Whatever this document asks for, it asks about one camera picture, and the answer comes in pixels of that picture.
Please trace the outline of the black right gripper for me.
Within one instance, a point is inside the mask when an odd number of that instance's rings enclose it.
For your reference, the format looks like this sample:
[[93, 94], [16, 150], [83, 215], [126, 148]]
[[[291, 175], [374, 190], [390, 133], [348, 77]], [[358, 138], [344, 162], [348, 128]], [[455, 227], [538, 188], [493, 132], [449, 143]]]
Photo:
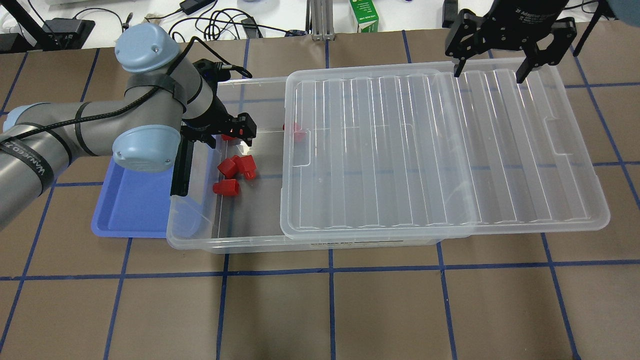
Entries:
[[560, 17], [567, 3], [495, 0], [483, 16], [461, 9], [445, 39], [454, 77], [462, 75], [467, 59], [489, 50], [523, 51], [525, 59], [515, 72], [517, 84], [550, 60], [561, 60], [578, 35], [574, 18]]

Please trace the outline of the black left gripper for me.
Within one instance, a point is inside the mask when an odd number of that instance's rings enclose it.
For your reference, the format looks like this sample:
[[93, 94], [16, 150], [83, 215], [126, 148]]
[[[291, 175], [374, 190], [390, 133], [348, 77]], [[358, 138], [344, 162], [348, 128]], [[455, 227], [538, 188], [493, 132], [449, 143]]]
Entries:
[[200, 59], [193, 65], [200, 75], [201, 84], [189, 103], [195, 106], [196, 114], [187, 115], [182, 119], [182, 138], [190, 142], [201, 142], [215, 150], [215, 136], [225, 134], [252, 147], [258, 132], [254, 119], [248, 112], [231, 116], [218, 98], [218, 85], [231, 79], [234, 66], [208, 59]]

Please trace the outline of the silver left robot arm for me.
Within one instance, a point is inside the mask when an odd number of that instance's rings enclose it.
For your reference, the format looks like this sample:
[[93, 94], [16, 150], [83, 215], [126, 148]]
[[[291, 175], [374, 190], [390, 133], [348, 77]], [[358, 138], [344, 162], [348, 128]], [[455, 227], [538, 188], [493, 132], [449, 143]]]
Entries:
[[216, 136], [251, 146], [253, 118], [231, 115], [217, 95], [231, 72], [250, 79], [243, 66], [217, 52], [217, 61], [191, 62], [185, 48], [155, 23], [140, 23], [117, 40], [114, 53], [129, 73], [121, 100], [38, 102], [7, 114], [1, 132], [1, 227], [6, 228], [30, 203], [81, 157], [107, 157], [126, 169], [162, 173], [181, 161], [183, 142], [210, 148]]

